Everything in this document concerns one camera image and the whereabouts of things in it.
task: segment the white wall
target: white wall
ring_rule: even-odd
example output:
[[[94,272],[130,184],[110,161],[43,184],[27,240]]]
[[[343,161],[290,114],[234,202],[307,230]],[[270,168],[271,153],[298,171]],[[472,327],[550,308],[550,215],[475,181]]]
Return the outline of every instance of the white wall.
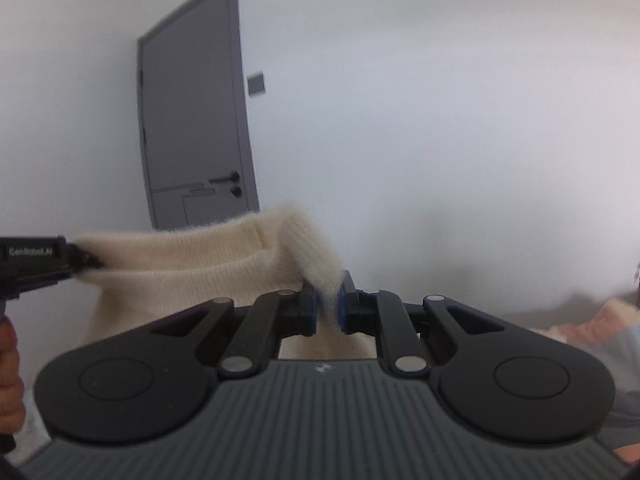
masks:
[[[139,30],[140,0],[0,0],[2,236],[150,228]],[[27,384],[76,342],[94,302],[77,283],[10,302]]]
[[[260,202],[302,202],[356,284],[497,313],[632,287],[640,0],[240,7]]]

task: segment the gray door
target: gray door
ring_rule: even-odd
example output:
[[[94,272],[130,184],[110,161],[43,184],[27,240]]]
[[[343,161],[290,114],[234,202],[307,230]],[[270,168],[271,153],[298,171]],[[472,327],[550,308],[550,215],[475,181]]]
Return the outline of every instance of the gray door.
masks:
[[[193,0],[140,41],[142,150],[154,226],[258,209],[238,0]]]

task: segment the person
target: person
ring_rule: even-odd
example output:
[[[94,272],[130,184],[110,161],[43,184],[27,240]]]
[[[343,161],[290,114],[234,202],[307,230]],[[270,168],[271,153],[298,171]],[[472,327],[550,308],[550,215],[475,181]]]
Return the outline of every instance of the person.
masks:
[[[0,323],[0,433],[17,433],[24,424],[24,383],[18,374],[18,337],[8,318]]]

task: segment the cream sweater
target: cream sweater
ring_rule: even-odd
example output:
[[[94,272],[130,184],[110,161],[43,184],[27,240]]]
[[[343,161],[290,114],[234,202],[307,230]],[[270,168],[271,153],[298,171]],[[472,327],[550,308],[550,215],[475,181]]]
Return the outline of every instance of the cream sweater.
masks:
[[[102,339],[217,297],[236,306],[274,290],[300,290],[303,279],[322,294],[318,333],[283,341],[281,358],[366,358],[373,339],[345,336],[332,306],[342,266],[296,206],[249,214],[203,228],[152,234],[94,234],[75,240],[105,267],[79,279],[100,286],[85,342]]]

